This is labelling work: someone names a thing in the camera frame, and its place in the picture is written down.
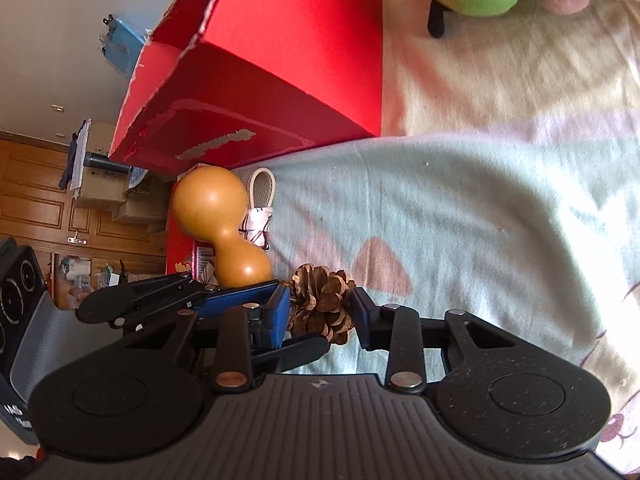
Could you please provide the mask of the small red gift box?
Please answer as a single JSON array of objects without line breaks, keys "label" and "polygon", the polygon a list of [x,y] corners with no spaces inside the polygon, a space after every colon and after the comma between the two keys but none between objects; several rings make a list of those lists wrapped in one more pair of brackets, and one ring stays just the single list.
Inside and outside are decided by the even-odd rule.
[{"label": "small red gift box", "polygon": [[172,207],[168,208],[166,223],[166,273],[189,274],[195,281],[211,289],[219,287],[215,276],[213,246],[186,235]]}]

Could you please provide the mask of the brown pine cone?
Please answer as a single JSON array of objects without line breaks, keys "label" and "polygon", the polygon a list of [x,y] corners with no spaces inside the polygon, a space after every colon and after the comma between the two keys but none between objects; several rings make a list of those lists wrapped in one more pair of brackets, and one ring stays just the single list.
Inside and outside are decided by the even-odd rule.
[{"label": "brown pine cone", "polygon": [[286,284],[291,292],[288,332],[292,337],[321,334],[330,344],[348,343],[354,328],[349,297],[356,282],[345,270],[304,263]]}]

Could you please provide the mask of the brown bottle gourd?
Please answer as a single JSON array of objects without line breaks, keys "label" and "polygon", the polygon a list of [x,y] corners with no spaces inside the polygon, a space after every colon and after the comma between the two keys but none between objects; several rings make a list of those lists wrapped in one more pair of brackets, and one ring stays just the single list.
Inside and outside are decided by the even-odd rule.
[{"label": "brown bottle gourd", "polygon": [[222,288],[272,279],[265,251],[240,232],[249,204],[243,182],[230,170],[216,166],[189,170],[171,197],[171,211],[183,232],[213,246],[215,276]]}]

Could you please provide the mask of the wooden door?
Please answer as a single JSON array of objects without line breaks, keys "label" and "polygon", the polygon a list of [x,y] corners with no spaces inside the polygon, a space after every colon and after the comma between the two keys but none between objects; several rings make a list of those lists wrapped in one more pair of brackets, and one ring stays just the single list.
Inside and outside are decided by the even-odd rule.
[{"label": "wooden door", "polygon": [[165,235],[119,223],[101,209],[77,207],[58,187],[66,151],[1,137],[1,236],[34,248],[54,303],[68,307],[70,284],[58,266],[67,257],[90,261],[90,282],[106,266],[130,278],[165,272]]}]

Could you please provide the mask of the cardboard boxes on floor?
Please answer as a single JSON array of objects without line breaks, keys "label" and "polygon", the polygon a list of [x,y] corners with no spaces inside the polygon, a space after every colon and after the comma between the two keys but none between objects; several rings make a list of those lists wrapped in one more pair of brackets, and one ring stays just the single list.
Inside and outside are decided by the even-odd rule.
[{"label": "cardboard boxes on floor", "polygon": [[141,224],[151,233],[166,226],[170,185],[149,170],[113,162],[108,157],[115,127],[87,119],[75,141],[74,161],[68,164],[72,193],[78,207],[101,209],[115,222]]}]

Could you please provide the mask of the large red cardboard box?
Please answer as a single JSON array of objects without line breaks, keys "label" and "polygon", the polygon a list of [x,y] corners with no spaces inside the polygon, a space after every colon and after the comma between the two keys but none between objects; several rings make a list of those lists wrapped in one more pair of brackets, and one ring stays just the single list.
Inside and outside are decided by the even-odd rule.
[{"label": "large red cardboard box", "polygon": [[382,82],[382,0],[174,0],[110,155],[175,175],[376,138]]}]

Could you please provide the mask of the blue paper bag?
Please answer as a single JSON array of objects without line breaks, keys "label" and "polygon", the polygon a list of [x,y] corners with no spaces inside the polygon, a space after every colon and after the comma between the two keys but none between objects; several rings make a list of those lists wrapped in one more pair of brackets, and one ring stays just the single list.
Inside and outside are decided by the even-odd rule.
[{"label": "blue paper bag", "polygon": [[130,80],[148,36],[113,14],[108,14],[103,24],[106,32],[100,38],[102,55],[115,70]]}]

